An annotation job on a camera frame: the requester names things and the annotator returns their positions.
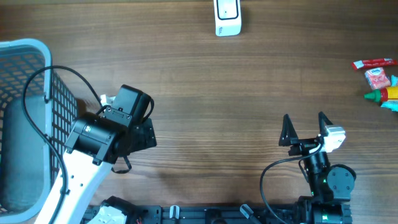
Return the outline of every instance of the plastic basket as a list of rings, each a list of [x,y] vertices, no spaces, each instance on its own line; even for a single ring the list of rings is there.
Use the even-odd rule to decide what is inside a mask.
[[[23,222],[36,215],[59,170],[21,106],[28,77],[51,64],[50,50],[38,40],[0,42],[0,223]],[[27,96],[30,116],[62,154],[78,113],[75,97],[51,70],[33,79]]]

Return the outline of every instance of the snack package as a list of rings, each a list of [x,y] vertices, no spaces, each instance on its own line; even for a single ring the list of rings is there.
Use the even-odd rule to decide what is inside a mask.
[[[398,85],[398,78],[395,76],[391,76],[391,86],[397,86]],[[389,108],[392,111],[398,112],[398,101],[387,101],[384,102],[381,107],[383,108]]]
[[[376,68],[381,66],[388,66],[388,65],[397,65],[397,60],[393,60],[391,58],[379,58],[373,60],[360,60],[357,62],[353,62],[351,66],[354,70],[358,70],[360,68]]]
[[[365,77],[369,82],[372,90],[391,86],[391,81],[388,79],[383,68],[374,68],[365,72]]]

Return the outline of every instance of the wooden table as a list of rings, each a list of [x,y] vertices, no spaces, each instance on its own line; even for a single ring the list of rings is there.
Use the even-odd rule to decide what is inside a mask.
[[[111,195],[138,205],[261,204],[261,171],[288,157],[278,147],[283,115],[310,138],[324,111],[346,129],[329,159],[358,175],[354,222],[396,223],[398,117],[363,99],[370,87],[350,63],[398,57],[397,3],[243,1],[242,33],[224,38],[211,1],[2,6],[0,39],[44,41],[54,64],[99,94],[127,84],[155,99],[159,145],[131,154],[132,171],[109,175],[92,204]],[[60,73],[94,105],[77,77]],[[310,195],[296,162],[270,170],[265,186],[272,203]]]

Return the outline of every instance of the white phone holder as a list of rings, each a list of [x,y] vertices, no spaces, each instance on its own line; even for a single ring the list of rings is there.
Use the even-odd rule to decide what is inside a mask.
[[[216,35],[238,35],[242,28],[240,0],[214,0]]]

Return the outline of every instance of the red candy wrapper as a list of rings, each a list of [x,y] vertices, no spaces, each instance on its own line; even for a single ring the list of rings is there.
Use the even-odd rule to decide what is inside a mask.
[[[388,79],[383,68],[370,69],[365,72],[365,77],[368,79],[372,90],[379,90],[391,86],[391,81]]]
[[[397,60],[391,58],[380,58],[374,60],[361,60],[351,64],[355,70],[360,68],[376,68],[387,65],[398,65]]]

